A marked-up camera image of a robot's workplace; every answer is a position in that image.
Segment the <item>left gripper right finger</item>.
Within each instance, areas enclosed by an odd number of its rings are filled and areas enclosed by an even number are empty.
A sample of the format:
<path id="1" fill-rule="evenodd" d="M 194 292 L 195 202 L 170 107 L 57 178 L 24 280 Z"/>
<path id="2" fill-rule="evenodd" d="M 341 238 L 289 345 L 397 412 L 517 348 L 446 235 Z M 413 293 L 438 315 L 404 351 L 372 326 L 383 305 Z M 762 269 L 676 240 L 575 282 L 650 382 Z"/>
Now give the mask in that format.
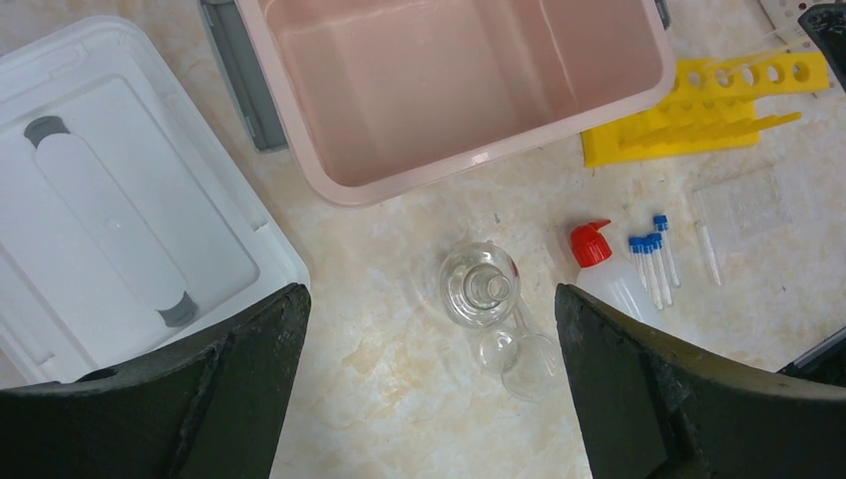
<path id="1" fill-rule="evenodd" d="M 641 323 L 572 284 L 555 319 L 596 478 L 841 478 L 845 346 L 770 372 Z"/>

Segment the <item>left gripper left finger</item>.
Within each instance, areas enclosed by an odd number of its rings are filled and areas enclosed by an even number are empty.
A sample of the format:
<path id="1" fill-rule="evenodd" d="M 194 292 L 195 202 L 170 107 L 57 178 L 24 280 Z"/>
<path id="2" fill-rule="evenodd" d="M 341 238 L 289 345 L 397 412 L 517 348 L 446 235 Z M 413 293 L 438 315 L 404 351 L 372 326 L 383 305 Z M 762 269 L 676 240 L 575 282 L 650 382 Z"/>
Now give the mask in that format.
<path id="1" fill-rule="evenodd" d="M 70 382 L 1 393 L 5 478 L 265 478 L 311 309 L 290 284 Z"/>

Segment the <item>clear glass test tube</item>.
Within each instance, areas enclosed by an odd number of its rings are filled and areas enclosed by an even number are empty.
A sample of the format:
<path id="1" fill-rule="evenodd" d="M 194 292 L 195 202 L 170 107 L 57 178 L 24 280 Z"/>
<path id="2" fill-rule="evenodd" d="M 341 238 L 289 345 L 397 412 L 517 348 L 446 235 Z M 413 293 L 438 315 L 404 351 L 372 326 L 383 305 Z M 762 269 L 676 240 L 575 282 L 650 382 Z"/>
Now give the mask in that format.
<path id="1" fill-rule="evenodd" d="M 695 224 L 695 229 L 700 245 L 700 252 L 702 255 L 703 263 L 708 272 L 708 275 L 715 285 L 721 286 L 723 285 L 721 267 L 707 225 L 702 222 L 697 222 Z"/>

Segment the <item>blue capped tube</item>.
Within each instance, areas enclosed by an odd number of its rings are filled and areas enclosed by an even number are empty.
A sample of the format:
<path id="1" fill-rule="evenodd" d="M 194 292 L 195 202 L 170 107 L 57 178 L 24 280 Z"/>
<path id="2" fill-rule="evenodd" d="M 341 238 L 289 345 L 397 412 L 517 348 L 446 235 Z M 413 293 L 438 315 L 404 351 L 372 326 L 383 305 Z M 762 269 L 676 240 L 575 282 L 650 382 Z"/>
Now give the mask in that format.
<path id="1" fill-rule="evenodd" d="M 650 285 L 648 282 L 648 276 L 644 262 L 645 255 L 642 239 L 640 237 L 629 237 L 629 246 L 641 283 L 645 290 L 647 292 L 650 292 Z"/>
<path id="2" fill-rule="evenodd" d="M 662 251 L 662 239 L 660 233 L 651 233 L 645 237 L 646 248 L 650 256 L 652 269 L 655 275 L 657 294 L 659 297 L 659 309 L 673 305 L 668 273 L 664 262 Z"/>
<path id="3" fill-rule="evenodd" d="M 653 225 L 655 231 L 660 235 L 661 246 L 663 249 L 664 262 L 668 271 L 668 279 L 670 286 L 673 288 L 680 288 L 681 281 L 678 269 L 673 257 L 671 244 L 669 241 L 669 220 L 666 215 L 655 215 L 653 217 Z"/>

